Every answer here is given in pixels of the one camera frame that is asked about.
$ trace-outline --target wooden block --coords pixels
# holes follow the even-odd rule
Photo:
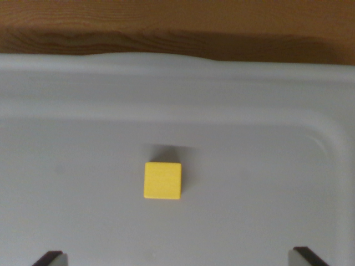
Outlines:
[[[181,195],[181,164],[147,162],[145,164],[144,197],[178,200]]]

